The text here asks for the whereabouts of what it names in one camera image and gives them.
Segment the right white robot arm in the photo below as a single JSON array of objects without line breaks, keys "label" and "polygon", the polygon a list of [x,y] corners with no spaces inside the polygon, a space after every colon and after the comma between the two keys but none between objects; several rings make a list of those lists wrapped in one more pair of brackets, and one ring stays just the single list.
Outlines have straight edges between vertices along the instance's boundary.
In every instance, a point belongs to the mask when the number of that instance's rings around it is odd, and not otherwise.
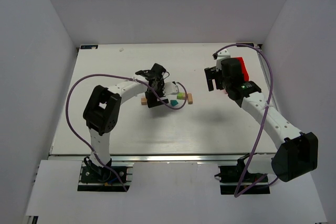
[{"label": "right white robot arm", "polygon": [[209,91],[225,90],[231,100],[262,126],[277,149],[274,155],[255,153],[252,159],[240,158],[237,162],[240,172],[273,174],[288,182],[317,168],[318,138],[293,126],[267,104],[261,88],[249,80],[241,57],[220,59],[216,66],[204,71]]}]

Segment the red plastic bin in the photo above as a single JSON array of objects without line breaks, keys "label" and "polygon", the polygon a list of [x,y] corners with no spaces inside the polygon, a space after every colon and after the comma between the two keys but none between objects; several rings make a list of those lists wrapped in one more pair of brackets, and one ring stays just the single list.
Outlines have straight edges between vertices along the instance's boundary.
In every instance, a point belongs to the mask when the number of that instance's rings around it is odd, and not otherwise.
[{"label": "red plastic bin", "polygon": [[223,81],[222,85],[227,94],[236,92],[237,88],[245,86],[249,75],[242,57],[228,58],[221,62]]}]

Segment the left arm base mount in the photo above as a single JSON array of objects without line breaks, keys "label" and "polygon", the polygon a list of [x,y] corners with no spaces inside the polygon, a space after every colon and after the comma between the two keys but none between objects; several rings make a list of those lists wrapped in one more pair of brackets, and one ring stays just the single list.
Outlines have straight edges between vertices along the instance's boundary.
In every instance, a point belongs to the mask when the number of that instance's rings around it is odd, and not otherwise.
[{"label": "left arm base mount", "polygon": [[[125,188],[128,190],[132,182],[133,168],[127,166],[115,166],[113,169],[118,173]],[[85,192],[108,192],[108,193],[125,193],[123,186],[116,175],[107,170],[100,176],[84,163],[80,170],[77,191]]]}]

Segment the green wooden cube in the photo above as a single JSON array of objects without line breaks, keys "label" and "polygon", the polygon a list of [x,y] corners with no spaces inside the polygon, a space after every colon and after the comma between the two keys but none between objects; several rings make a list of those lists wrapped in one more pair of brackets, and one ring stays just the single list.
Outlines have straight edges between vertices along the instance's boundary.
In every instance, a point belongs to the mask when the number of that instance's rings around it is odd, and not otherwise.
[{"label": "green wooden cube", "polygon": [[185,99],[185,94],[182,93],[182,92],[180,92],[180,93],[176,96],[176,98],[177,98],[178,100],[184,100],[184,99]]}]

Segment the long natural wooden block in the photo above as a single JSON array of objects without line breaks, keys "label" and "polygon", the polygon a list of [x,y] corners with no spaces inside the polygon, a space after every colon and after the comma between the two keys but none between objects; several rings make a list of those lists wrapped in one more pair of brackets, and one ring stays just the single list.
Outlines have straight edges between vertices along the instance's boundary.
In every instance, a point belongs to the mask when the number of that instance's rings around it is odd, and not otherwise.
[{"label": "long natural wooden block", "polygon": [[141,104],[142,105],[147,105],[147,99],[146,98],[141,98]]}]

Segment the teal wooden triangle block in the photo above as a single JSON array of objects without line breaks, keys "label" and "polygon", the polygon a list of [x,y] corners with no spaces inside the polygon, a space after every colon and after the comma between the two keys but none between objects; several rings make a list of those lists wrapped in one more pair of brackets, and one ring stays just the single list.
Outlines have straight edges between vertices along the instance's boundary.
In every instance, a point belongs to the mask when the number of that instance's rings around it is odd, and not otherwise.
[{"label": "teal wooden triangle block", "polygon": [[170,105],[172,106],[172,107],[175,107],[175,106],[177,106],[179,103],[178,103],[178,101],[177,100],[170,100]]}]

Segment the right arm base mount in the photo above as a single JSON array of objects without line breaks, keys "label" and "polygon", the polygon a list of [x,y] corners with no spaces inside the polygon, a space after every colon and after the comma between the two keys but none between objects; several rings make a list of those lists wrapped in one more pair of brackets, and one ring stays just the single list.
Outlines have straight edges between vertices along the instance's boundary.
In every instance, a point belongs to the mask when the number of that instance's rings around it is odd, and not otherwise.
[{"label": "right arm base mount", "polygon": [[[233,195],[236,186],[239,182],[240,174],[236,166],[219,166],[219,173],[214,175],[214,178],[220,183],[220,194],[221,195]],[[246,173],[239,191],[250,186],[254,181],[258,180],[262,174],[256,173],[251,174]],[[249,189],[244,193],[244,195],[267,195],[270,194],[270,189],[268,186],[268,178],[265,177],[261,182],[257,183],[254,187]]]}]

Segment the natural wooden arch block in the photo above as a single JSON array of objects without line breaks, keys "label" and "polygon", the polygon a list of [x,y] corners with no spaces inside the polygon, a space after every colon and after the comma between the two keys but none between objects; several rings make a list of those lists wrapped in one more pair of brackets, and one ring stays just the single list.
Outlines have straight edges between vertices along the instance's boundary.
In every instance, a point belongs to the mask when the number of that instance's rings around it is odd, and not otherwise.
[{"label": "natural wooden arch block", "polygon": [[187,102],[188,104],[193,104],[193,96],[191,93],[187,94]]}]

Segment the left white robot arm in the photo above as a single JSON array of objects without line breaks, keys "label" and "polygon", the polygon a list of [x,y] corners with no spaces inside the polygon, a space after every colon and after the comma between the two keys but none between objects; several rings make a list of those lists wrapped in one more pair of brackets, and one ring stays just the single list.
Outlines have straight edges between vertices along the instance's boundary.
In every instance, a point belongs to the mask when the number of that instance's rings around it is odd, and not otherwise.
[{"label": "left white robot arm", "polygon": [[120,106],[138,94],[144,93],[147,106],[153,108],[163,103],[164,74],[166,69],[154,64],[150,70],[139,70],[133,80],[125,80],[110,87],[96,86],[83,112],[83,118],[89,128],[93,151],[89,160],[98,167],[110,166],[109,153],[110,132],[117,124]]}]

